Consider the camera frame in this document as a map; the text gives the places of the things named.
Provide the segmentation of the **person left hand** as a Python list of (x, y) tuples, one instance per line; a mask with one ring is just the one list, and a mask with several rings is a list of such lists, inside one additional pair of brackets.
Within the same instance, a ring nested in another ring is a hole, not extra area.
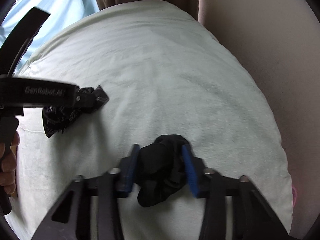
[(18, 132), (15, 133), (14, 138), (11, 143), (10, 152), (4, 155), (5, 152), (5, 144), (1, 142), (1, 177), (0, 183), (4, 188), (4, 191), (8, 195), (12, 195), (16, 189), (16, 168), (17, 168), (17, 159), (15, 153), (12, 149), (16, 149), (16, 147), (20, 143), (20, 136)]

